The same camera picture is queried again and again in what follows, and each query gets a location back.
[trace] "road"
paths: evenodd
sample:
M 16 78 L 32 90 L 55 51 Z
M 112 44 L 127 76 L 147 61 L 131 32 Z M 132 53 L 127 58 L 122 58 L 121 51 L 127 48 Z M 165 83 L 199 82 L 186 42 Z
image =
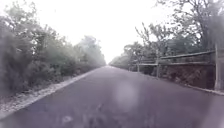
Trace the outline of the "road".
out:
M 224 97 L 106 66 L 0 128 L 224 128 Z

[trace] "tree canopy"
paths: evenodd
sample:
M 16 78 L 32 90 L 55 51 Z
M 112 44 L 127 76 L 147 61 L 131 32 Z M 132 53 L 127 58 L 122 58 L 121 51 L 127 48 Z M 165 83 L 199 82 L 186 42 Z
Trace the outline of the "tree canopy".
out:
M 56 30 L 36 20 L 35 4 L 18 2 L 0 17 L 0 77 L 6 88 L 25 91 L 57 82 L 105 65 L 97 40 L 85 36 L 79 43 L 66 41 Z

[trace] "overcast sky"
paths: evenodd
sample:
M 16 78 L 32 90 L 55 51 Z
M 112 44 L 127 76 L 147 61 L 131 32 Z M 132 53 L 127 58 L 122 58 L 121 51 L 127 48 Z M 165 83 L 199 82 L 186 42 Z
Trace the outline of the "overcast sky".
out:
M 100 40 L 106 62 L 120 55 L 126 44 L 138 40 L 135 27 L 159 23 L 166 9 L 156 0 L 28 0 L 34 1 L 41 24 L 48 24 L 72 43 L 84 35 Z M 0 0 L 0 8 L 9 0 Z

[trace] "bush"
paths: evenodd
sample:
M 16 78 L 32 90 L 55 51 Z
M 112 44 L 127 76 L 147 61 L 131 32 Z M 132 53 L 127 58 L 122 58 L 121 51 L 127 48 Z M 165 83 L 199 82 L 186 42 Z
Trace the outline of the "bush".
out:
M 26 70 L 26 78 L 30 87 L 41 84 L 42 81 L 51 80 L 56 75 L 54 68 L 41 61 L 31 62 Z

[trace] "roadside vegetation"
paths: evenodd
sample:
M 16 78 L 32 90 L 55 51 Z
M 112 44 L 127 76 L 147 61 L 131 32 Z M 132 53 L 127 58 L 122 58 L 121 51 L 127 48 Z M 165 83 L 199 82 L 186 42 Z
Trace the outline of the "roadside vegetation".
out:
M 0 16 L 1 92 L 44 87 L 105 65 L 96 38 L 70 43 L 50 26 L 41 26 L 36 11 L 34 3 L 15 2 Z
M 134 42 L 125 46 L 124 53 L 110 65 L 136 71 L 134 64 L 144 60 L 155 63 L 160 57 L 215 51 L 215 43 L 223 43 L 223 0 L 158 0 L 157 6 L 171 7 L 170 19 L 163 24 L 142 23 L 142 28 L 136 28 L 136 32 L 143 43 Z M 161 77 L 202 88 L 214 88 L 214 54 L 166 60 L 164 63 L 192 61 L 214 65 L 163 66 Z M 140 71 L 155 76 L 156 66 L 141 66 Z

